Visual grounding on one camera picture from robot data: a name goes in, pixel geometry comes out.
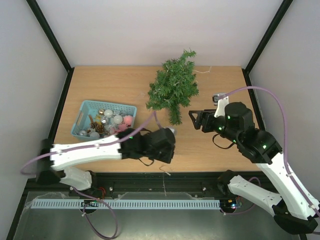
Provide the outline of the small green christmas tree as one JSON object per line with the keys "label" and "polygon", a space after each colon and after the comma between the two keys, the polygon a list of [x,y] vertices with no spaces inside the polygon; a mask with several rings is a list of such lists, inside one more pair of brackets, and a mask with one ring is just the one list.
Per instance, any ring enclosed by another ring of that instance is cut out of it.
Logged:
{"label": "small green christmas tree", "polygon": [[190,106],[191,98],[199,95],[194,73],[194,50],[184,50],[178,58],[171,58],[156,71],[154,82],[149,84],[146,108],[152,111],[166,109],[171,125],[182,124],[181,107]]}

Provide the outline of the pine cone ornament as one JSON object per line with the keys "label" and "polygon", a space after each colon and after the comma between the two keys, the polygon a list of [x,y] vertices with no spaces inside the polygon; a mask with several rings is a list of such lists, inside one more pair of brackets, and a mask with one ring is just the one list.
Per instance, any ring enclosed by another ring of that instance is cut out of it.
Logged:
{"label": "pine cone ornament", "polygon": [[103,134],[105,132],[105,127],[102,124],[97,124],[95,126],[95,131],[99,134]]}

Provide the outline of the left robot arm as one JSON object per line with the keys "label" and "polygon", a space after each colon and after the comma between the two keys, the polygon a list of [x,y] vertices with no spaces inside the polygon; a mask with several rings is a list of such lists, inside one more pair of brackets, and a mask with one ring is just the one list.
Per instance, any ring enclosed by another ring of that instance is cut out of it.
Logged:
{"label": "left robot arm", "polygon": [[174,156],[176,132],[172,128],[160,128],[141,134],[128,128],[117,135],[98,140],[74,144],[45,144],[44,158],[36,164],[36,182],[46,186],[62,183],[85,191],[96,186],[91,170],[80,170],[76,166],[102,160],[140,160],[169,164]]}

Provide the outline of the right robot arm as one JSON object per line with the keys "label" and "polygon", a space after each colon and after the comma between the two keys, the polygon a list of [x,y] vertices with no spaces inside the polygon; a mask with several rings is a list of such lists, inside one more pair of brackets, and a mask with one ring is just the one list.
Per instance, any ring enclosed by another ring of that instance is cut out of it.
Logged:
{"label": "right robot arm", "polygon": [[217,109],[191,110],[196,130],[215,132],[236,145],[238,151],[268,177],[276,193],[255,185],[238,173],[227,170],[217,180],[218,191],[238,195],[268,212],[275,222],[292,235],[313,234],[318,226],[320,202],[298,180],[286,172],[282,147],[272,134],[255,127],[252,111],[242,102]]}

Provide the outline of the pink pompom ornament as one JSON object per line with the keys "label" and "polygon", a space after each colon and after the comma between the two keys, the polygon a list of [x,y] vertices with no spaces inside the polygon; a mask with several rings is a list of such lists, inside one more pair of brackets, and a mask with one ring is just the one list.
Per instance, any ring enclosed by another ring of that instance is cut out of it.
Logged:
{"label": "pink pompom ornament", "polygon": [[123,117],[123,123],[127,126],[131,126],[133,124],[134,117],[131,115],[126,115]]}

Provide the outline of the pink felt ornament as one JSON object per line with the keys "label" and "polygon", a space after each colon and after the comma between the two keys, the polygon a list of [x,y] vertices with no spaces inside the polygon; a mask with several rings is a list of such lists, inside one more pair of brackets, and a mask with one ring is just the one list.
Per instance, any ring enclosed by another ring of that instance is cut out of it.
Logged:
{"label": "pink felt ornament", "polygon": [[115,132],[123,132],[125,130],[127,130],[129,127],[126,124],[119,124],[116,127],[114,127],[114,131]]}

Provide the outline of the white frosted ball ornament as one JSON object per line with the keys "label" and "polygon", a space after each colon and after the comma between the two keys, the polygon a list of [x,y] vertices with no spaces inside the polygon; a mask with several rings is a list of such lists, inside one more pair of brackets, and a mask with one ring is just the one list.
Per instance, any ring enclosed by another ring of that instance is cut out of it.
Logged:
{"label": "white frosted ball ornament", "polygon": [[113,111],[111,109],[106,109],[104,111],[104,116],[107,118],[111,118],[113,116]]}

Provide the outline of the light blue plastic basket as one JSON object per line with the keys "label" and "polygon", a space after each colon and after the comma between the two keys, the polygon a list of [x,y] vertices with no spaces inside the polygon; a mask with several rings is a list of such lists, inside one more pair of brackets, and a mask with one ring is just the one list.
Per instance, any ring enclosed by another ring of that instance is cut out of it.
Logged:
{"label": "light blue plastic basket", "polygon": [[89,115],[91,115],[93,121],[98,122],[99,110],[112,110],[113,113],[119,113],[123,117],[126,115],[132,116],[133,120],[131,126],[134,125],[137,114],[137,107],[133,105],[96,100],[84,100],[80,106],[77,118],[71,128],[71,135],[82,142],[97,140],[98,138],[96,137],[80,135],[80,131],[88,130],[90,128],[91,121]]}

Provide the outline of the silver ball ornament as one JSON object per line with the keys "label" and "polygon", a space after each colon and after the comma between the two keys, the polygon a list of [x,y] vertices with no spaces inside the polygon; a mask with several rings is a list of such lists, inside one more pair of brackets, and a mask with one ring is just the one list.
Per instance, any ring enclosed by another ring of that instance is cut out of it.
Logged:
{"label": "silver ball ornament", "polygon": [[88,131],[87,130],[80,130],[78,132],[79,136],[87,137],[88,136]]}

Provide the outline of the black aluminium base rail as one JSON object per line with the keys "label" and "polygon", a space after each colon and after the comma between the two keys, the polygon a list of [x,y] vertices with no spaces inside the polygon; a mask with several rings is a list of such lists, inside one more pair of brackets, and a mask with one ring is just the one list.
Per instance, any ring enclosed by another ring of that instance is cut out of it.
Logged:
{"label": "black aluminium base rail", "polygon": [[[115,199],[124,193],[187,193],[198,198],[212,197],[226,199],[218,189],[218,178],[224,172],[147,172],[147,173],[96,173],[93,177],[93,188],[84,193],[94,196]],[[261,171],[237,172],[244,179],[257,177],[261,187],[278,193],[274,185]],[[29,179],[22,192],[68,192],[71,196],[77,193],[70,186],[62,183],[39,185],[35,179]]]}

